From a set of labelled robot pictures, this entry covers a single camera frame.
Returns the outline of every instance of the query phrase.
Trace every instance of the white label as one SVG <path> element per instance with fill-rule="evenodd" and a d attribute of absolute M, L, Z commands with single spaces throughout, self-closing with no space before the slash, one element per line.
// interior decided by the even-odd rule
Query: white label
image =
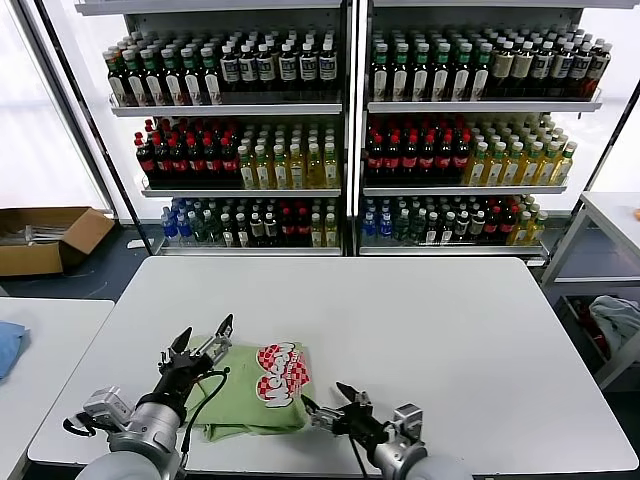
<path fill-rule="evenodd" d="M 413 77 L 413 92 L 411 93 L 411 101 L 419 102 L 424 95 L 424 87 L 427 85 L 427 72 L 419 70 Z"/>
<path fill-rule="evenodd" d="M 471 98 L 472 102 L 477 102 L 482 98 L 482 93 L 484 92 L 484 86 L 487 83 L 487 78 L 489 77 L 489 72 L 487 70 L 480 70 L 476 72 L 476 76 L 473 79 L 473 87 L 471 87 Z"/>
<path fill-rule="evenodd" d="M 506 187 L 513 185 L 513 179 L 515 178 L 517 171 L 518 171 L 518 164 L 517 163 L 510 163 L 509 166 L 507 166 L 507 169 L 504 172 L 504 177 L 502 179 L 502 185 L 506 186 Z"/>
<path fill-rule="evenodd" d="M 120 81 L 120 79 L 116 77 L 109 77 L 109 84 L 111 85 L 111 90 L 113 90 L 113 94 L 116 96 L 118 105 L 120 105 L 121 107 L 126 105 L 124 88 L 122 87 L 122 82 Z"/>
<path fill-rule="evenodd" d="M 480 177 L 482 177 L 482 171 L 484 170 L 484 165 L 479 163 L 478 165 L 474 165 L 471 170 L 471 178 L 469 179 L 470 187 L 477 187 L 478 183 L 480 183 Z"/>
<path fill-rule="evenodd" d="M 531 180 L 533 180 L 533 175 L 536 173 L 537 169 L 537 163 L 530 163 L 529 165 L 527 165 L 527 169 L 524 171 L 524 175 L 522 176 L 520 185 L 531 185 Z"/>
<path fill-rule="evenodd" d="M 207 84 L 207 91 L 209 92 L 211 103 L 220 103 L 220 85 L 218 84 L 218 77 L 211 74 L 205 75 L 204 81 Z"/>
<path fill-rule="evenodd" d="M 253 172 L 250 167 L 242 167 L 240 169 L 240 173 L 242 174 L 242 180 L 244 181 L 244 188 L 248 190 L 256 188 L 253 183 Z"/>
<path fill-rule="evenodd" d="M 144 106 L 147 104 L 147 96 L 144 93 L 144 89 L 142 88 L 142 82 L 138 77 L 129 77 L 129 85 L 131 85 L 131 90 L 133 90 L 133 94 L 136 97 L 136 101 L 138 105 Z"/>
<path fill-rule="evenodd" d="M 400 70 L 393 75 L 393 101 L 401 102 L 404 99 L 404 87 L 407 83 L 407 72 Z"/>
<path fill-rule="evenodd" d="M 387 88 L 387 72 L 379 71 L 373 77 L 373 101 L 383 102 L 384 91 Z"/>
<path fill-rule="evenodd" d="M 453 93 L 451 94 L 452 102 L 459 102 L 464 96 L 464 89 L 467 86 L 467 80 L 469 79 L 469 72 L 467 70 L 460 70 L 456 73 L 456 80 L 453 84 Z"/>
<path fill-rule="evenodd" d="M 553 162 L 547 162 L 542 165 L 542 170 L 540 171 L 540 176 L 538 177 L 538 181 L 536 185 L 544 186 L 549 183 L 549 179 L 551 178 L 551 174 L 553 173 Z"/>
<path fill-rule="evenodd" d="M 489 170 L 489 176 L 487 177 L 487 187 L 495 187 L 498 183 L 498 177 L 500 176 L 500 172 L 502 171 L 502 164 L 496 163 L 495 165 L 491 165 L 491 169 Z"/>
<path fill-rule="evenodd" d="M 224 243 L 227 245 L 227 247 L 233 247 L 233 233 L 222 232 L 222 237 L 224 238 Z"/>
<path fill-rule="evenodd" d="M 440 240 L 440 243 L 449 243 L 449 241 L 451 240 L 451 235 L 453 235 L 453 232 L 451 230 L 445 230 L 444 232 L 442 232 L 442 239 Z"/>
<path fill-rule="evenodd" d="M 191 97 L 191 103 L 193 105 L 200 105 L 202 103 L 200 97 L 200 86 L 198 85 L 198 79 L 195 75 L 185 75 L 184 81 L 189 89 L 189 96 Z"/>
<path fill-rule="evenodd" d="M 151 91 L 151 95 L 153 95 L 153 100 L 156 102 L 156 105 L 164 105 L 164 95 L 162 95 L 158 78 L 148 76 L 147 85 L 149 85 L 149 90 Z"/>
<path fill-rule="evenodd" d="M 260 188 L 262 190 L 267 190 L 269 188 L 269 172 L 267 171 L 267 167 L 258 167 L 256 168 L 258 172 L 258 183 L 260 184 Z"/>
<path fill-rule="evenodd" d="M 322 232 L 311 232 L 311 243 L 314 247 L 322 246 Z"/>
<path fill-rule="evenodd" d="M 282 165 L 276 165 L 276 182 L 279 190 L 287 188 L 287 169 Z"/>
<path fill-rule="evenodd" d="M 447 83 L 447 71 L 440 70 L 436 72 L 435 78 L 433 79 L 433 90 L 431 92 L 431 101 L 432 102 L 440 102 L 442 101 L 442 95 L 444 94 L 444 86 Z"/>
<path fill-rule="evenodd" d="M 178 82 L 178 77 L 174 75 L 167 75 L 165 77 L 165 80 L 167 81 L 167 86 L 169 87 L 169 91 L 171 92 L 173 103 L 175 105 L 184 105 L 182 101 L 182 92 L 180 92 L 180 83 Z"/>

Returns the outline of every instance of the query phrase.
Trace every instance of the cardboard box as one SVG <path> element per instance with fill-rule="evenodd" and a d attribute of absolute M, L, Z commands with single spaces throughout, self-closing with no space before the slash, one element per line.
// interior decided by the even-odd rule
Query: cardboard box
<path fill-rule="evenodd" d="M 0 210 L 0 237 L 25 225 L 68 226 L 59 242 L 0 245 L 0 276 L 60 273 L 93 251 L 113 228 L 113 221 L 88 207 L 9 208 Z"/>

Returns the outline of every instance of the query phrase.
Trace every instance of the display shelf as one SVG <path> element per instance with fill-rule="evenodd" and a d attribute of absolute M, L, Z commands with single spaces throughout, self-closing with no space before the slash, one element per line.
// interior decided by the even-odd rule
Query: display shelf
<path fill-rule="evenodd" d="M 234 10 L 339 8 L 340 0 L 94 0 L 78 2 L 84 16 Z"/>
<path fill-rule="evenodd" d="M 633 8 L 639 0 L 374 0 L 375 7 Z"/>
<path fill-rule="evenodd" d="M 147 198 L 337 198 L 339 188 L 314 188 L 307 190 L 216 190 L 216 189 L 153 189 L 140 191 Z"/>
<path fill-rule="evenodd" d="M 365 187 L 362 193 L 366 197 L 397 197 L 414 195 L 529 195 L 562 193 L 567 189 L 566 182 L 560 187 L 553 186 L 512 186 L 512 187 Z"/>
<path fill-rule="evenodd" d="M 562 102 L 553 100 L 484 102 L 369 102 L 369 113 L 429 112 L 595 112 L 602 106 L 597 100 Z"/>
<path fill-rule="evenodd" d="M 543 256 L 544 248 L 537 246 L 498 246 L 498 245 L 452 245 L 449 247 L 360 247 L 360 255 L 379 256 L 420 256 L 420 257 L 474 257 L 483 255 L 507 255 L 510 257 Z"/>
<path fill-rule="evenodd" d="M 239 115 L 338 115 L 341 103 L 274 105 L 196 105 L 163 107 L 111 107 L 116 117 L 232 117 Z"/>
<path fill-rule="evenodd" d="M 226 247 L 169 247 L 160 249 L 161 255 L 191 255 L 201 257 L 339 257 L 336 248 L 278 247 L 278 248 L 226 248 Z"/>

